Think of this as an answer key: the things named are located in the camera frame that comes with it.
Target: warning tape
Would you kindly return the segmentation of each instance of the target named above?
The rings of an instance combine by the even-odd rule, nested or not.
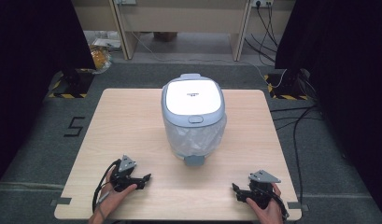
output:
[[[264,76],[265,80],[269,82],[269,76]],[[307,100],[306,95],[291,95],[291,94],[276,94],[275,89],[272,87],[272,84],[268,84],[267,90],[269,91],[270,97],[274,99],[283,99],[283,100]]]
[[[74,99],[74,98],[85,98],[86,93],[74,94],[74,93],[51,93],[50,98],[64,98],[64,99]]]

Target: black cable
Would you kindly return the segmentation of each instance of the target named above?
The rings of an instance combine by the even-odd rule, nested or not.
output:
[[[247,43],[253,50],[255,50],[255,51],[257,51],[258,53],[262,54],[266,59],[268,59],[268,60],[271,61],[271,62],[274,62],[274,61],[275,61],[274,59],[272,59],[271,57],[269,57],[267,54],[263,53],[262,51],[256,49],[254,46],[252,46],[252,45],[247,41],[246,38],[244,38],[244,40],[246,41],[246,43]]]
[[[305,110],[305,112],[296,120],[295,126],[293,127],[293,133],[292,133],[292,138],[293,138],[293,146],[295,149],[295,160],[296,160],[296,168],[298,169],[298,177],[299,177],[299,184],[300,184],[300,190],[299,190],[299,201],[302,205],[303,197],[304,197],[304,186],[302,182],[302,174],[301,174],[301,166],[299,164],[299,154],[298,154],[298,147],[296,143],[296,128],[298,127],[299,121],[307,115],[307,113],[310,112],[311,109],[315,108],[317,105],[312,105],[309,108]]]
[[[274,39],[274,42],[277,46],[277,41],[276,41],[276,37],[275,37],[275,32],[273,32],[273,24],[272,24],[272,16],[273,16],[273,8],[272,6],[270,5],[270,2],[267,3],[267,9],[269,10],[269,24],[270,24],[270,30],[272,31],[272,37]]]
[[[101,178],[100,183],[97,186],[97,189],[95,189],[94,195],[92,197],[92,212],[94,213],[95,207],[97,205],[97,196],[98,192],[100,192],[101,188],[105,185],[103,185],[103,181],[106,178],[106,175],[108,174],[109,170],[114,166],[120,164],[120,160],[112,162],[112,164],[109,165],[109,167],[106,169],[106,172],[103,175],[103,178]]]
[[[267,36],[268,33],[269,33],[269,32],[267,31],[267,32],[265,33],[264,37],[263,37],[263,40],[262,40],[261,45],[260,45],[260,50],[259,50],[259,52],[262,52],[263,42],[264,42],[264,40],[265,40],[265,38],[266,38],[266,36]],[[259,57],[260,57],[260,61],[261,61],[261,63],[263,63],[263,64],[266,65],[266,66],[272,66],[272,67],[273,67],[273,65],[264,63],[264,62],[262,61],[261,54],[259,54]]]
[[[275,110],[271,110],[270,112],[271,113],[274,113],[274,112],[281,112],[281,111],[289,111],[289,110],[301,110],[301,109],[307,109],[309,108],[310,106],[305,106],[305,107],[294,107],[294,108],[285,108],[285,109],[275,109]]]
[[[275,42],[275,40],[273,39],[273,37],[270,35],[269,27],[266,27],[266,24],[265,24],[265,22],[264,22],[264,20],[263,20],[263,18],[262,18],[262,16],[261,16],[261,13],[260,13],[260,10],[259,10],[258,7],[257,7],[257,12],[258,12],[258,15],[260,16],[260,19],[261,19],[261,21],[262,21],[262,24],[263,24],[265,30],[266,30],[266,33],[269,35],[270,39],[273,41],[273,43],[275,43],[275,45],[276,45],[276,47],[277,47],[277,43]]]
[[[281,120],[281,119],[298,119],[298,118],[295,118],[295,117],[290,118],[290,117],[288,117],[288,118],[273,119],[273,121],[277,121],[277,120]],[[315,119],[315,118],[304,118],[304,119],[324,120],[324,119]]]
[[[312,100],[317,100],[317,97],[316,97],[316,93],[314,92],[314,89],[313,87],[311,86],[311,84],[307,81],[307,80],[304,80],[302,78],[299,77],[298,79],[298,86],[299,86],[299,89],[301,89],[301,92],[307,96],[308,98],[312,99]]]
[[[290,123],[288,123],[288,124],[285,124],[285,125],[283,125],[283,126],[281,126],[281,127],[279,127],[279,128],[276,128],[276,131],[278,131],[278,130],[280,130],[280,129],[282,129],[282,128],[285,128],[285,127],[287,127],[287,126],[289,126],[289,125],[291,125],[291,124],[293,124],[293,123],[295,123],[295,122],[296,122],[296,120],[293,121],[293,122],[290,122]]]
[[[254,34],[251,34],[251,36],[252,36],[252,38],[255,40],[255,42],[257,42],[259,45],[262,45],[262,44],[260,43],[260,41],[258,41],[257,38],[255,38]],[[269,49],[270,51],[272,51],[272,52],[274,52],[274,53],[277,53],[277,51],[274,50],[274,49],[270,49],[270,48],[268,48],[268,47],[266,47],[266,46],[264,46],[264,45],[262,45],[262,47],[263,47],[264,49]]]
[[[313,88],[312,84],[310,84],[307,76],[304,74],[304,72],[301,70],[301,76],[299,76],[299,80],[301,80],[304,84],[305,84],[305,87],[302,87],[302,89],[304,90],[304,94],[306,94],[307,96],[310,96],[310,94],[308,94],[308,90],[309,92],[312,92],[312,95],[313,96],[310,96],[313,100],[317,100],[317,93],[316,93],[316,90]]]

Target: human hand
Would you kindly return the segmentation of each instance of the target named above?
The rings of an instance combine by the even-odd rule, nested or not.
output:
[[[103,223],[104,219],[118,208],[124,198],[137,188],[137,185],[133,184],[122,192],[116,192],[112,184],[109,183],[109,178],[114,168],[107,173],[106,184],[101,189],[100,198],[106,194],[107,196],[97,205],[99,207],[95,209],[94,214],[89,218],[89,224]]]
[[[280,197],[281,191],[275,183],[272,183],[275,194]],[[271,199],[265,209],[261,209],[252,199],[246,198],[248,205],[254,210],[261,224],[282,224],[283,217],[278,203]]]

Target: wooden tabletop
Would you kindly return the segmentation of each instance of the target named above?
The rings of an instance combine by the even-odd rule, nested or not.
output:
[[[281,198],[296,194],[264,94],[223,90],[227,125],[219,147],[200,167],[186,166],[167,141],[160,89],[107,89],[58,204],[60,219],[87,219],[92,196],[106,168],[127,155],[136,161],[132,177],[152,174],[146,187],[130,194],[110,218],[127,220],[256,220],[246,203],[236,200],[232,183],[248,188],[248,175],[264,170],[279,178]],[[289,220],[301,209],[288,209]]]

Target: power outlet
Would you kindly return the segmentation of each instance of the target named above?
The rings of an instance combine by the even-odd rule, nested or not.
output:
[[[257,2],[261,2],[261,7],[271,7],[273,5],[273,0],[253,0],[252,7],[257,7]]]

